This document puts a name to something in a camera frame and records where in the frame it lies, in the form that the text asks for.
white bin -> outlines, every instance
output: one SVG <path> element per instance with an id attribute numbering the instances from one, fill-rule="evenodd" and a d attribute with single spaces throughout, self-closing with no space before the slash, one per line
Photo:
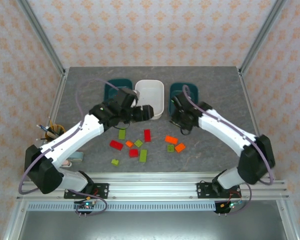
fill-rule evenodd
<path id="1" fill-rule="evenodd" d="M 140 80 L 134 89 L 140 93 L 137 106 L 151 105 L 154 116 L 159 119 L 165 109 L 165 86 L 159 80 Z"/>

green block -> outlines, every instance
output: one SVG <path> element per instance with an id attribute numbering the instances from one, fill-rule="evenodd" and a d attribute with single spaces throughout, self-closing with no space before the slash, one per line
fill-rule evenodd
<path id="1" fill-rule="evenodd" d="M 119 129 L 119 137 L 120 140 L 125 140 L 126 138 L 126 130 L 125 129 Z"/>
<path id="2" fill-rule="evenodd" d="M 173 153 L 175 151 L 174 145 L 168 145 L 168 153 Z"/>
<path id="3" fill-rule="evenodd" d="M 140 141 L 139 139 L 137 141 L 135 141 L 135 143 L 134 143 L 134 145 L 136 145 L 138 148 L 140 148 L 142 144 L 143 144 L 143 142 Z"/>
<path id="4" fill-rule="evenodd" d="M 147 161 L 147 150 L 146 149 L 141 149 L 140 150 L 139 162 L 145 163 L 146 161 Z"/>
<path id="5" fill-rule="evenodd" d="M 112 159 L 111 163 L 112 163 L 112 165 L 118 167 L 118 165 L 119 165 L 119 160 L 117 160 L 117 159 Z"/>

rectangular block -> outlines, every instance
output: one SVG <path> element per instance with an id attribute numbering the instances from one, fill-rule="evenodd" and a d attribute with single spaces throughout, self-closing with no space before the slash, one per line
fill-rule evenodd
<path id="1" fill-rule="evenodd" d="M 174 149 L 180 153 L 181 151 L 183 151 L 186 148 L 186 146 L 183 143 L 180 143 L 178 146 L 176 146 Z"/>
<path id="2" fill-rule="evenodd" d="M 175 138 L 173 136 L 165 136 L 165 141 L 167 143 L 170 143 L 170 144 L 177 144 L 178 143 L 178 138 Z"/>
<path id="3" fill-rule="evenodd" d="M 150 129 L 145 129 L 144 131 L 144 142 L 151 142 L 151 133 L 150 133 Z"/>
<path id="4" fill-rule="evenodd" d="M 112 159 L 111 163 L 112 163 L 112 165 L 118 167 L 118 165 L 119 165 L 119 160 L 117 160 L 117 159 Z"/>
<path id="5" fill-rule="evenodd" d="M 139 155 L 138 149 L 130 149 L 129 156 L 130 158 L 137 158 Z"/>
<path id="6" fill-rule="evenodd" d="M 119 129 L 119 137 L 120 140 L 125 140 L 126 138 L 126 130 L 125 129 Z"/>
<path id="7" fill-rule="evenodd" d="M 140 148 L 142 144 L 143 144 L 143 142 L 140 141 L 139 139 L 137 141 L 135 141 L 135 143 L 134 143 L 134 145 L 136 145 L 138 148 Z"/>
<path id="8" fill-rule="evenodd" d="M 114 148 L 114 149 L 118 149 L 119 151 L 121 151 L 121 149 L 124 147 L 124 145 L 118 141 L 112 140 L 110 142 L 110 147 Z"/>
<path id="9" fill-rule="evenodd" d="M 134 145 L 134 143 L 132 141 L 126 141 L 125 145 L 127 145 L 129 148 L 131 148 Z"/>
<path id="10" fill-rule="evenodd" d="M 146 150 L 146 149 L 141 149 L 141 151 L 140 151 L 139 162 L 145 163 L 145 162 L 147 161 L 147 152 L 148 152 L 148 150 Z"/>
<path id="11" fill-rule="evenodd" d="M 168 153 L 173 153 L 175 151 L 174 145 L 168 145 Z"/>

pen holder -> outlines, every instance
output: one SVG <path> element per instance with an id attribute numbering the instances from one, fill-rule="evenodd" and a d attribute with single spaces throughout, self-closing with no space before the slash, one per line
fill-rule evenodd
<path id="1" fill-rule="evenodd" d="M 52 130 L 57 133 L 59 136 L 61 136 L 62 134 L 64 134 L 66 132 L 65 128 L 61 125 L 58 125 L 58 124 L 53 124 L 52 125 Z M 50 136 L 48 136 L 47 133 L 44 134 L 44 137 L 45 139 L 48 141 L 48 142 L 51 142 L 53 141 L 54 139 Z"/>

floral wallpaper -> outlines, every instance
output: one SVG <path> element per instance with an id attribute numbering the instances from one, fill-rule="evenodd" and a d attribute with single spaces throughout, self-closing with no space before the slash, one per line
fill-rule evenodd
<path id="1" fill-rule="evenodd" d="M 63 66 L 240 66 L 275 0 L 29 0 Z"/>
<path id="2" fill-rule="evenodd" d="M 60 76 L 16 0 L 0 0 L 0 240 L 25 150 L 42 133 Z"/>
<path id="3" fill-rule="evenodd" d="M 272 141 L 300 224 L 300 0 L 288 0 L 244 76 L 258 126 Z"/>

